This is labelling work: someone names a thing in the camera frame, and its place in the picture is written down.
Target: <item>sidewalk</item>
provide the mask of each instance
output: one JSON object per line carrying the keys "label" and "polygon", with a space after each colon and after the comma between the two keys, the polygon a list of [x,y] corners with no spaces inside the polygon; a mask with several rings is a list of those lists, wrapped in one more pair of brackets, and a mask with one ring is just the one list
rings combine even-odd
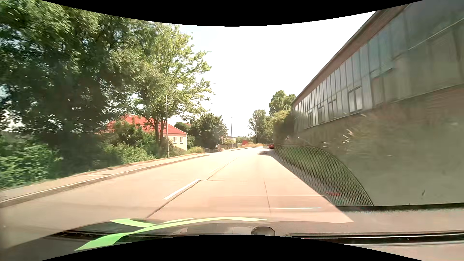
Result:
{"label": "sidewalk", "polygon": [[19,204],[35,198],[56,194],[62,191],[74,189],[80,186],[97,183],[118,176],[133,174],[143,170],[149,170],[163,165],[185,161],[198,157],[209,156],[209,154],[196,153],[192,155],[173,157],[170,159],[157,159],[153,161],[137,162],[103,170],[89,171],[49,180],[29,186],[8,189],[0,192],[0,208]]}

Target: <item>asphalt road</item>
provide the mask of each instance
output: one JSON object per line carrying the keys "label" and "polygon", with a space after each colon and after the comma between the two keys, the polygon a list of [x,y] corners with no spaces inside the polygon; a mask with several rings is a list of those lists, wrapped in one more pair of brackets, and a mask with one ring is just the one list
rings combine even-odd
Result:
{"label": "asphalt road", "polygon": [[224,151],[6,207],[2,243],[10,247],[118,218],[352,222],[277,159],[273,149]]}

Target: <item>tree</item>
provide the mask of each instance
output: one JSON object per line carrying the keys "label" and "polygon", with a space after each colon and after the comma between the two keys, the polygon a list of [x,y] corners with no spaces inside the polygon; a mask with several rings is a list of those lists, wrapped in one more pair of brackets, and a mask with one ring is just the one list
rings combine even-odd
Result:
{"label": "tree", "polygon": [[39,0],[0,1],[1,115],[69,149],[76,135],[88,138],[123,115],[141,85],[157,85],[151,53],[160,27]]}
{"label": "tree", "polygon": [[271,117],[266,115],[265,110],[256,110],[253,116],[248,120],[252,133],[248,134],[253,142],[256,142],[256,136],[259,143],[268,143],[272,141],[272,123]]}
{"label": "tree", "polygon": [[184,122],[177,122],[174,125],[174,127],[176,127],[177,129],[187,133],[187,149],[195,147],[195,145],[194,145],[195,144],[195,136],[190,135],[190,133],[191,133],[190,127],[191,126],[192,126],[191,124],[186,124]]}
{"label": "tree", "polygon": [[[197,79],[197,75],[211,69],[203,59],[206,52],[194,52],[193,45],[188,45],[191,39],[191,36],[180,33],[179,26],[161,27],[154,56],[162,77],[153,85],[143,86],[137,93],[134,111],[155,128],[157,139],[163,136],[164,129],[158,133],[158,126],[165,125],[166,117],[178,115],[189,119],[205,112],[201,102],[209,100],[205,94],[212,93],[209,81]],[[163,95],[158,95],[158,90],[163,90]]]}
{"label": "tree", "polygon": [[287,95],[283,90],[277,91],[272,95],[271,102],[269,103],[269,115],[273,117],[274,113],[278,111],[291,109],[291,103],[295,98],[295,94]]}
{"label": "tree", "polygon": [[202,114],[192,122],[191,135],[195,136],[195,145],[213,149],[220,144],[221,137],[227,135],[227,128],[222,116],[212,113]]}
{"label": "tree", "polygon": [[293,134],[293,117],[291,110],[282,110],[274,113],[272,118],[272,140],[281,143],[285,137]]}
{"label": "tree", "polygon": [[190,127],[192,125],[191,124],[186,124],[184,122],[177,122],[174,127],[176,127],[177,129],[183,131],[183,132],[186,132],[188,133],[188,131],[190,130]]}

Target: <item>sky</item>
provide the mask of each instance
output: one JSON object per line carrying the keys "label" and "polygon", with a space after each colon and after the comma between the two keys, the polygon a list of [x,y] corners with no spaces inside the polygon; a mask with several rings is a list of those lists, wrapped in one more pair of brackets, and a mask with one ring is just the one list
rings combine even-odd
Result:
{"label": "sky", "polygon": [[[190,26],[194,51],[208,51],[212,67],[202,75],[215,95],[203,106],[222,115],[232,135],[251,133],[248,119],[278,90],[298,95],[374,12],[276,26]],[[182,121],[172,117],[169,124]]]}

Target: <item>lamp post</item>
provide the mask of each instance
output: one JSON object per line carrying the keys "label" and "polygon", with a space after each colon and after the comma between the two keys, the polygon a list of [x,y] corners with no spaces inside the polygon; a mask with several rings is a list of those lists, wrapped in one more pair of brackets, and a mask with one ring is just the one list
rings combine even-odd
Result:
{"label": "lamp post", "polygon": [[168,132],[168,95],[166,95],[166,148],[168,149],[169,158],[169,132]]}
{"label": "lamp post", "polygon": [[234,117],[234,116],[231,117],[231,139],[232,139],[232,144],[233,144],[233,136],[232,136],[232,118],[233,118],[233,117]]}

